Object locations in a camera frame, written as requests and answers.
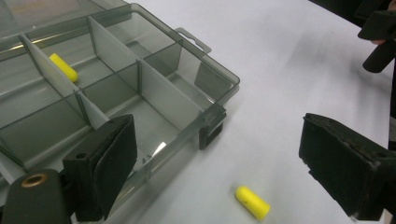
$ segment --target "gray plastic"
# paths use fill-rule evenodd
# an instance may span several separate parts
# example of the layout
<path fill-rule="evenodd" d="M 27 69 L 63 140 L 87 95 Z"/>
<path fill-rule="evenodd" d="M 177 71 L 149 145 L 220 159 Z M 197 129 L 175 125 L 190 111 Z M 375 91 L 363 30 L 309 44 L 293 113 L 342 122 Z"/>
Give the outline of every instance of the gray plastic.
<path fill-rule="evenodd" d="M 134 115 L 137 163 L 116 207 L 201 129 L 214 132 L 225 118 L 223 105 L 238 91 L 239 78 L 207 50 L 136 4 L 11 36 L 0 46 L 5 43 L 14 44 L 0 51 L 0 152 L 16 168 L 60 171 L 62 157 L 101 124 Z M 78 72 L 76 82 L 49 60 L 52 53 Z M 3 176 L 6 164 L 0 160 Z"/>
<path fill-rule="evenodd" d="M 180 33 L 180 34 L 182 34 L 182 35 L 184 35 L 184 36 L 186 36 L 189 39 L 192 39 L 194 41 L 194 43 L 198 47 L 200 47 L 205 54 L 208 54 L 208 53 L 210 53 L 212 51 L 212 49 L 208 45 L 206 45 L 200 39 L 195 37 L 195 35 L 192 35 L 190 32 L 186 31 L 184 28 L 178 27 L 178 28 L 175 29 L 175 31 Z"/>

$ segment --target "clear plastic container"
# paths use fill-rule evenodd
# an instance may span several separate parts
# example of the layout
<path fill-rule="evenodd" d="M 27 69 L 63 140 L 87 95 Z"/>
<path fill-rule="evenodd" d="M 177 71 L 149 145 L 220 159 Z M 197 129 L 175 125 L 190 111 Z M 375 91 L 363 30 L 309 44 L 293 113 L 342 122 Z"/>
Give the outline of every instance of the clear plastic container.
<path fill-rule="evenodd" d="M 133 114 L 138 159 L 120 204 L 197 134 L 210 142 L 238 91 L 237 76 L 136 4 L 5 41 L 14 43 L 0 52 L 0 171 L 8 182 L 20 170 L 61 171 L 62 157 L 102 123 Z M 78 72 L 75 83 L 52 53 Z"/>

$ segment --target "black clamp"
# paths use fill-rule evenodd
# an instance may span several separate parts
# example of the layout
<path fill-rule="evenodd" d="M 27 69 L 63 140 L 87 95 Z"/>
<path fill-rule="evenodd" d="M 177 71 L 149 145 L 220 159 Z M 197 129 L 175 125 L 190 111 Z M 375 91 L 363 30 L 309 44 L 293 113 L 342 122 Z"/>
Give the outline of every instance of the black clamp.
<path fill-rule="evenodd" d="M 107 218 L 137 158 L 134 118 L 112 119 L 63 160 L 64 169 L 40 170 L 10 187 L 2 223 L 70 223 Z"/>
<path fill-rule="evenodd" d="M 300 158 L 310 174 L 358 220 L 396 215 L 396 152 L 333 119 L 306 114 Z"/>
<path fill-rule="evenodd" d="M 388 11 L 390 0 L 310 0 L 330 12 L 362 27 L 358 37 L 387 40 L 363 63 L 364 69 L 380 73 L 393 60 L 396 52 L 396 11 Z"/>

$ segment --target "white surface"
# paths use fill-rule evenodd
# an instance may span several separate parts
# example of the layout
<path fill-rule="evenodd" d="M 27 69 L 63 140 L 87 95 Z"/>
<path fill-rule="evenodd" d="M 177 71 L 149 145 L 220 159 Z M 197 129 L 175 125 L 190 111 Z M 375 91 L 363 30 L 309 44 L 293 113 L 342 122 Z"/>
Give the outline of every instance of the white surface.
<path fill-rule="evenodd" d="M 305 0 L 136 2 L 199 37 L 241 85 L 210 148 L 186 146 L 108 223 L 258 223 L 238 185 L 272 205 L 266 224 L 353 223 L 298 150 L 307 112 L 387 145 L 392 70 L 364 72 L 375 46 L 359 28 Z"/>

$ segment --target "container compartment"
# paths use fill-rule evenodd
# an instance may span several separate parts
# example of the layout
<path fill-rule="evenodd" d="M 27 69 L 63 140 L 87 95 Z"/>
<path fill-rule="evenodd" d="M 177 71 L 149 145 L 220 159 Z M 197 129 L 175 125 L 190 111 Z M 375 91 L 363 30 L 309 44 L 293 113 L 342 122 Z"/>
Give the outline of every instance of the container compartment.
<path fill-rule="evenodd" d="M 198 106 L 144 62 L 106 77 L 84 92 L 110 118 L 134 115 L 142 160 L 149 160 L 172 142 L 200 113 Z"/>
<path fill-rule="evenodd" d="M 27 53 L 0 62 L 0 70 L 0 128 L 62 98 Z"/>
<path fill-rule="evenodd" d="M 107 30 L 140 59 L 175 43 L 175 40 L 146 20 L 138 12 L 132 12 L 128 15 L 130 17 L 129 20 L 107 26 Z"/>
<path fill-rule="evenodd" d="M 87 34 L 41 49 L 48 57 L 57 53 L 78 72 L 78 80 L 74 83 L 78 87 L 87 87 L 138 59 L 94 19 L 87 18 L 83 26 L 89 28 Z"/>
<path fill-rule="evenodd" d="M 183 48 L 181 43 L 183 42 L 160 50 L 147 57 L 145 61 L 198 106 L 208 109 L 226 95 L 234 84 L 215 68 Z"/>
<path fill-rule="evenodd" d="M 1 128 L 0 141 L 5 155 L 30 169 L 69 150 L 91 131 L 76 96 L 71 95 Z"/>

